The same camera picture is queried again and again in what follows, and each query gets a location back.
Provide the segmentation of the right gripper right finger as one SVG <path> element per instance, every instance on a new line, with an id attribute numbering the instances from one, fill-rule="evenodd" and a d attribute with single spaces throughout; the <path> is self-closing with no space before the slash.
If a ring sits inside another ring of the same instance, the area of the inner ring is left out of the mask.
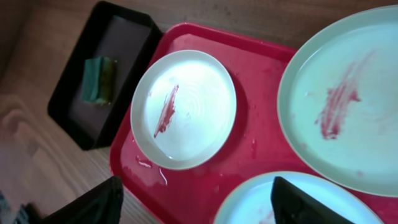
<path id="1" fill-rule="evenodd" d="M 280 176 L 274 178 L 271 203 L 276 224 L 353 224 Z"/>

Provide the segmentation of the white round plate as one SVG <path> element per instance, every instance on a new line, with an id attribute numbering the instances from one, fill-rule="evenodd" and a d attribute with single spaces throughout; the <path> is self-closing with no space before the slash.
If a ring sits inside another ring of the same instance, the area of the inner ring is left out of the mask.
<path id="1" fill-rule="evenodd" d="M 237 96 L 224 65 L 199 50 L 179 50 L 151 65 L 131 102 L 131 130 L 142 153 L 172 170 L 210 160 L 226 143 Z"/>

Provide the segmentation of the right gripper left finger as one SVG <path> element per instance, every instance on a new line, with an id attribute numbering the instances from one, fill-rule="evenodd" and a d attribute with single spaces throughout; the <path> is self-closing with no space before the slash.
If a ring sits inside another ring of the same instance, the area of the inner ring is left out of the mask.
<path id="1" fill-rule="evenodd" d="M 112 176 L 42 219 L 49 224 L 119 224 L 124 200 L 120 177 Z"/>

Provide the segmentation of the light blue plate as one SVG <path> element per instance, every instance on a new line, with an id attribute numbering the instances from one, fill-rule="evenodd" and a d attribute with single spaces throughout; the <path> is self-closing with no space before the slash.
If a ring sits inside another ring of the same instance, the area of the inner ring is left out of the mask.
<path id="1" fill-rule="evenodd" d="M 283 177 L 353 223 L 382 223 L 367 205 L 340 186 L 314 175 L 292 171 L 270 172 L 245 181 L 226 197 L 214 222 L 274 223 L 271 190 L 275 177 Z"/>
<path id="2" fill-rule="evenodd" d="M 347 188 L 397 196 L 397 6 L 338 20 L 280 81 L 277 113 L 295 153 Z"/>

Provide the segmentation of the green yellow sponge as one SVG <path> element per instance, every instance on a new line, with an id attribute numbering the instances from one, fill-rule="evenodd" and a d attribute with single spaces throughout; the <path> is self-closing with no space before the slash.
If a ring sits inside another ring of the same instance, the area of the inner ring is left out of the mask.
<path id="1" fill-rule="evenodd" d="M 113 100 L 117 61 L 109 57 L 85 60 L 81 99 L 90 104 L 108 105 Z"/>

